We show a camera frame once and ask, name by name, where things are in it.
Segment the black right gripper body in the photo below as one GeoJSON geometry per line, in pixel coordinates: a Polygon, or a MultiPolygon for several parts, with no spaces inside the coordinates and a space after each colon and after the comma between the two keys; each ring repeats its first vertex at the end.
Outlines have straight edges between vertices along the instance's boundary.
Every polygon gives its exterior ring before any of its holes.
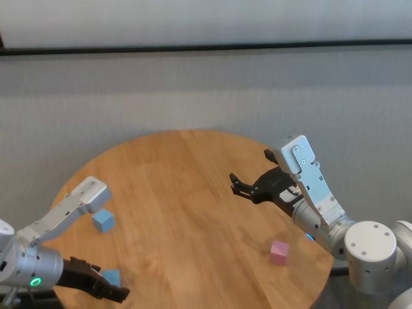
{"type": "Polygon", "coordinates": [[[252,186],[253,203],[272,202],[290,217],[297,202],[303,200],[303,194],[296,182],[280,167],[275,167],[261,175],[252,186]]]}

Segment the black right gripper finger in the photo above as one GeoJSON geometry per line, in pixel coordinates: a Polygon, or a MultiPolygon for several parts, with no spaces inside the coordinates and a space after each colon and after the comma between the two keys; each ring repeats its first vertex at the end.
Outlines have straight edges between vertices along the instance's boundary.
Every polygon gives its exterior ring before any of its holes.
{"type": "Polygon", "coordinates": [[[251,202],[256,202],[256,188],[252,185],[243,183],[234,173],[229,174],[232,193],[251,202]]]}
{"type": "Polygon", "coordinates": [[[265,158],[268,161],[272,162],[273,164],[276,164],[279,167],[279,163],[276,159],[276,156],[275,156],[274,152],[271,149],[265,149],[264,150],[264,155],[265,155],[265,158]]]}

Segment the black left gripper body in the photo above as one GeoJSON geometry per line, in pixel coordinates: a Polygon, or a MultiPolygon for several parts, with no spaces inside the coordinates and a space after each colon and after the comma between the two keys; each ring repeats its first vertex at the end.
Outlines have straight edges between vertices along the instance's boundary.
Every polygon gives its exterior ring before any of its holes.
{"type": "Polygon", "coordinates": [[[63,260],[62,274],[57,281],[57,286],[82,290],[94,297],[94,284],[101,281],[100,276],[90,276],[84,272],[83,259],[70,257],[63,260]]]}

